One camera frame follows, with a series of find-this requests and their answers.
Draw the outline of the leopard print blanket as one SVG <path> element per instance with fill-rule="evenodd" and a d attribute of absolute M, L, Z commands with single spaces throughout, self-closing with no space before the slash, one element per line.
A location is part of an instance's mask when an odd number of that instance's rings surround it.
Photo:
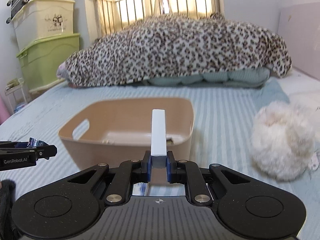
<path fill-rule="evenodd" d="M 281 36 L 216 12 L 199 19 L 169 14 L 138 20 L 74 52 L 56 75 L 75 87 L 100 87 L 263 68 L 285 77 L 291 67 Z"/>

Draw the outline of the white rectangular box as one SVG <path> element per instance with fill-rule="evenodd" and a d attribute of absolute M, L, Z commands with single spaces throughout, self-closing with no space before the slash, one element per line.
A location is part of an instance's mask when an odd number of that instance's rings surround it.
<path fill-rule="evenodd" d="M 167 138 L 165 110 L 153 109 L 151 120 L 151 161 L 154 168 L 165 168 Z"/>

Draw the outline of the white fluffy plush toy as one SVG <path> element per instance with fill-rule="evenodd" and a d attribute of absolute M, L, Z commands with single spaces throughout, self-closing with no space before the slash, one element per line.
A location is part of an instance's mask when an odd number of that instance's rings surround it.
<path fill-rule="evenodd" d="M 282 101 L 262 107 L 253 120 L 251 160 L 278 181 L 300 177 L 313 155 L 315 132 L 305 112 Z"/>

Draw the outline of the cream plastic storage bin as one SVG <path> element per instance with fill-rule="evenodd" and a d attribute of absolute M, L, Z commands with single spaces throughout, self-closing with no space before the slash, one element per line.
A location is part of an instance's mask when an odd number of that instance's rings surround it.
<path fill-rule="evenodd" d="M 73 33 L 74 0 L 30 0 L 12 18 L 19 50 L 54 35 Z"/>

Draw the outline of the striped light blue bedsheet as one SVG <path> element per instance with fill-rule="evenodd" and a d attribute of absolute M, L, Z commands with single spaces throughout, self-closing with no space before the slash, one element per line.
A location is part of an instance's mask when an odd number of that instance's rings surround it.
<path fill-rule="evenodd" d="M 112 86 L 71 88 L 63 82 L 1 125 L 1 140 L 42 140 L 57 148 L 35 166 L 1 172 L 15 182 L 17 197 L 80 170 L 106 162 L 111 167 L 143 157 L 151 144 L 153 109 L 165 110 L 168 149 L 176 159 L 199 167 L 219 163 L 296 195 L 306 207 L 299 239 L 319 239 L 319 170 L 276 181 L 251 159 L 256 114 L 272 102 L 288 103 L 319 128 L 319 96 L 313 106 L 295 102 L 282 82 L 270 78 L 261 88 Z"/>

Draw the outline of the beige plastic storage basket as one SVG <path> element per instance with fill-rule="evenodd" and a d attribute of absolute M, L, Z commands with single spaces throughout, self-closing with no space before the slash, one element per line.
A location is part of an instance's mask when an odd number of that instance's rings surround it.
<path fill-rule="evenodd" d="M 151 147 L 153 109 L 165 110 L 168 150 L 189 159 L 195 114 L 184 98 L 131 98 L 95 102 L 67 122 L 59 137 L 81 170 L 140 159 Z"/>

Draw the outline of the small blue printed box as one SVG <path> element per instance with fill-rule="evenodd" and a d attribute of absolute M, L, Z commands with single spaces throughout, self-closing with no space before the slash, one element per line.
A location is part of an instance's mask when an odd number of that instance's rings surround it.
<path fill-rule="evenodd" d="M 47 146 L 47 143 L 35 138 L 29 138 L 29 141 L 27 143 L 27 148 L 34 148 L 34 147 L 41 147 L 41 146 Z"/>

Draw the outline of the green plastic storage bin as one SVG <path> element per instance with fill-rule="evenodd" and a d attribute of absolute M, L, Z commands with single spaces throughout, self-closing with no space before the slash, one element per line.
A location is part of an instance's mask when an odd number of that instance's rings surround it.
<path fill-rule="evenodd" d="M 16 55 L 30 93 L 47 90 L 61 81 L 56 77 L 57 69 L 79 51 L 79 41 L 79 33 L 50 36 L 31 42 Z"/>

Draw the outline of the metal bed headboard rails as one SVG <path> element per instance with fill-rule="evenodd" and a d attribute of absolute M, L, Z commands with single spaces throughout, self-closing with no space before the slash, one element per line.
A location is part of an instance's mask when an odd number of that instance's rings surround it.
<path fill-rule="evenodd" d="M 111 34 L 138 20 L 159 15 L 203 18 L 224 12 L 223 0 L 93 0 L 100 35 Z"/>

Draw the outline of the blue white porcelain-pattern box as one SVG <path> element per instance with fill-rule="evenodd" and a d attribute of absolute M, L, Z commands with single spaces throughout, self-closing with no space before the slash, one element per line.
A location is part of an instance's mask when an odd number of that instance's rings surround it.
<path fill-rule="evenodd" d="M 148 183 L 136 183 L 133 185 L 132 195 L 133 196 L 147 196 L 149 191 Z"/>

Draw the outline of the white pillow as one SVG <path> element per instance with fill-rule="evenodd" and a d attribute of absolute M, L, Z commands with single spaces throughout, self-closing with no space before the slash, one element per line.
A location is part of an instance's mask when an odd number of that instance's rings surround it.
<path fill-rule="evenodd" d="M 293 105 L 319 118 L 319 80 L 293 68 L 278 82 Z"/>

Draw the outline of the teal quilted duvet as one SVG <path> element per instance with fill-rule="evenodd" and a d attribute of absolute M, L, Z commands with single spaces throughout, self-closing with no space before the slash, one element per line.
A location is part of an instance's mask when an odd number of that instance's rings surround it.
<path fill-rule="evenodd" d="M 258 69 L 243 69 L 231 72 L 212 72 L 179 77 L 157 77 L 144 80 L 143 85 L 157 87 L 179 86 L 216 86 L 257 88 L 266 83 L 270 70 L 263 67 Z"/>

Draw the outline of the grey fuzzy sleeve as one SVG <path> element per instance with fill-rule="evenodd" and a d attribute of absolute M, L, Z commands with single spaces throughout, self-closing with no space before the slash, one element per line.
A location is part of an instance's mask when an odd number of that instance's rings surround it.
<path fill-rule="evenodd" d="M 20 239 L 20 234 L 11 217 L 15 202 L 16 184 L 12 180 L 1 181 L 1 239 Z"/>

